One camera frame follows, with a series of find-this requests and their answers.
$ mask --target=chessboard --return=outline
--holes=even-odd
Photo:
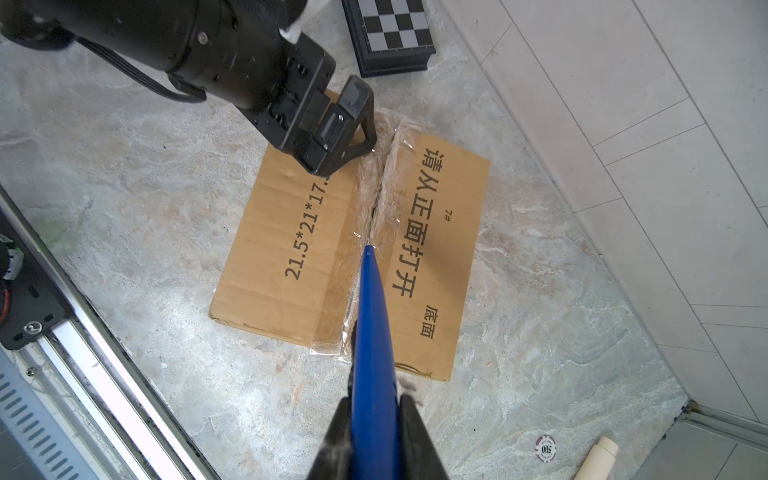
[[[343,0],[362,77],[426,70],[435,53],[422,0]]]

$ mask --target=screw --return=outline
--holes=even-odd
[[[40,322],[30,322],[24,325],[24,331],[30,335],[37,335],[43,330],[43,325]]]

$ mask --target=black and white squares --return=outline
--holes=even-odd
[[[357,0],[371,52],[431,47],[421,0]]]

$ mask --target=white tile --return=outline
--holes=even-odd
[[[442,0],[442,5],[480,62],[512,25],[499,0]]]
[[[482,67],[573,211],[621,196],[514,25]]]
[[[716,352],[624,199],[576,213],[654,342]]]
[[[702,323],[768,329],[768,307],[765,306],[694,305],[693,307]]]
[[[632,2],[502,3],[593,145],[687,96]]]
[[[633,480],[715,480],[735,446],[733,440],[675,423]]]
[[[765,480],[768,478],[768,453],[742,443],[730,454],[717,480]]]
[[[612,164],[704,123],[690,98],[594,146],[603,164]]]
[[[768,228],[706,125],[607,168],[690,303],[768,306]]]
[[[637,0],[758,207],[768,206],[768,2]]]
[[[768,423],[768,329],[704,325],[757,418]]]
[[[675,346],[659,345],[659,350],[692,400],[745,419],[757,420],[720,355]]]

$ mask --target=marble floor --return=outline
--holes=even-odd
[[[452,478],[571,478],[601,435],[631,478],[687,401],[439,5],[429,70],[378,106],[488,158],[453,377],[413,383]],[[307,32],[357,72],[341,5]],[[102,60],[0,45],[0,181],[222,478],[303,478],[349,366],[216,324],[265,140],[215,98],[166,101]],[[533,455],[551,435],[551,463]]]

